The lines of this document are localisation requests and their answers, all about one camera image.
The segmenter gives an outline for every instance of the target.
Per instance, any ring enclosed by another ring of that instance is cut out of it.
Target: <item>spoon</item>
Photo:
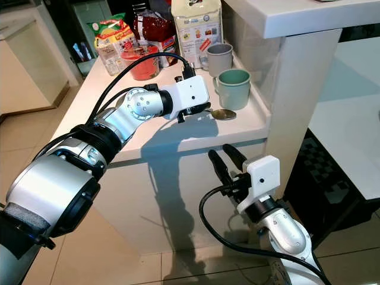
[[[218,110],[205,110],[206,112],[210,112],[214,119],[217,120],[230,120],[236,117],[236,113],[227,109],[218,109]]]

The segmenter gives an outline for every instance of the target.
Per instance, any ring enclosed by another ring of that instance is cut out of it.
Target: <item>mint green cup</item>
[[[228,69],[214,77],[214,87],[220,106],[240,110],[247,105],[251,75],[244,69]]]

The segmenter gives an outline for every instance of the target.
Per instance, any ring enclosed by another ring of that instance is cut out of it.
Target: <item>white countertop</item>
[[[234,64],[238,66],[240,63],[236,60],[235,56]],[[157,77],[147,81],[135,81],[131,74],[127,74],[114,86],[108,98],[127,87],[143,86],[148,83],[157,83],[159,87],[173,84],[175,83],[174,77],[182,75],[181,72],[182,63],[179,62],[164,68]],[[208,72],[200,69],[197,69],[197,74],[202,75],[207,82],[211,107],[214,110],[219,109],[219,98],[214,91],[212,78]],[[83,124],[96,100],[113,79],[114,77],[108,75],[98,58],[53,137],[68,132],[73,126]],[[239,143],[266,138],[270,113],[256,89],[252,87],[251,91],[248,105],[244,109],[236,111],[237,117],[233,120],[218,121],[213,119],[209,113],[202,112],[199,115],[186,116],[185,123],[181,124],[178,124],[176,119],[168,121],[164,118],[154,118],[142,124],[113,162],[140,159],[142,147],[145,148],[145,151],[151,149],[152,155],[158,155],[173,149],[166,147],[172,144],[178,144],[176,149],[181,152],[224,143]]]
[[[380,198],[380,37],[338,44],[310,130],[367,200]]]
[[[261,37],[380,23],[379,0],[225,0]]]
[[[12,21],[1,21],[0,23],[0,40],[5,40],[7,37],[13,35],[17,31],[26,27],[30,23],[34,22],[35,19],[31,17],[12,20]]]

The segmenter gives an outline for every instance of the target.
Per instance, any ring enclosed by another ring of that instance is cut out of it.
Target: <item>tiled floor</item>
[[[0,125],[0,201],[53,135],[76,92],[58,109],[10,117]],[[367,223],[331,234],[316,250],[334,285],[380,284],[379,216],[380,211]],[[222,246],[140,256],[94,208],[74,233],[55,242],[53,251],[41,250],[24,285],[265,284],[270,274],[264,259]]]

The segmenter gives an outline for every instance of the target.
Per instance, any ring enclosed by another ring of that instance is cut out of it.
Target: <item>black cable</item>
[[[71,137],[73,136],[74,134],[76,133],[75,132],[69,132],[67,134],[64,134],[64,135],[60,135],[59,137],[55,138],[54,140],[52,140],[51,142],[49,142],[48,144],[46,144],[37,154],[36,156],[34,157],[34,159],[32,161],[35,161],[36,159],[38,159],[40,156],[43,156],[45,153],[47,153],[54,145],[56,144],[59,144],[61,141],[67,139],[68,137]]]
[[[173,58],[177,58],[179,59],[180,61],[183,62],[184,66],[188,66],[189,63],[186,61],[186,59],[184,59],[183,57],[179,56],[179,55],[176,55],[175,53],[170,53],[170,52],[157,52],[157,53],[152,53],[150,55],[147,55],[147,56],[144,56],[142,58],[139,58],[137,59],[136,61],[134,61],[131,65],[129,65],[128,67],[126,67],[122,72],[120,72],[120,74],[118,76],[116,76],[116,78],[114,80],[112,80],[112,82],[107,86],[107,88],[103,91],[102,95],[100,95],[98,101],[96,102],[95,106],[94,106],[94,109],[92,110],[90,116],[88,117],[87,119],[87,122],[86,124],[89,124],[96,116],[96,114],[98,113],[98,110],[100,108],[100,105],[102,105],[102,102],[103,100],[106,98],[108,92],[110,92],[110,90],[113,88],[113,86],[116,85],[116,83],[125,75],[127,74],[133,67],[135,67],[136,65],[142,63],[143,61],[146,61],[147,59],[150,59],[150,58],[155,58],[155,57],[158,57],[158,56],[171,56]]]
[[[328,281],[327,277],[323,273],[321,273],[317,268],[315,268],[313,265],[307,263],[306,261],[303,261],[299,258],[296,258],[296,257],[288,255],[288,254],[282,254],[280,252],[266,251],[263,249],[245,248],[243,246],[238,246],[238,245],[235,245],[234,243],[229,242],[228,240],[226,240],[222,236],[220,236],[214,230],[214,228],[209,224],[209,222],[207,221],[207,219],[204,215],[204,204],[214,194],[218,193],[219,191],[227,190],[227,189],[229,189],[229,186],[227,186],[227,185],[214,188],[210,192],[206,193],[202,197],[201,202],[199,203],[199,215],[201,216],[201,220],[204,223],[204,226],[220,243],[222,243],[223,245],[225,245],[228,248],[231,248],[231,249],[234,249],[236,251],[243,252],[246,254],[255,254],[255,255],[262,255],[265,257],[282,258],[282,259],[286,259],[286,260],[295,262],[297,264],[300,264],[300,265],[306,267],[308,270],[310,270],[311,272],[316,274],[323,281],[323,283],[325,283],[325,285],[331,285],[330,281]]]
[[[126,89],[123,89],[119,92],[117,92],[114,96],[112,96],[111,99],[109,99],[96,114],[102,113],[113,101],[115,101],[119,96],[123,95],[124,93],[132,90],[133,88],[139,88],[139,87],[128,87]]]

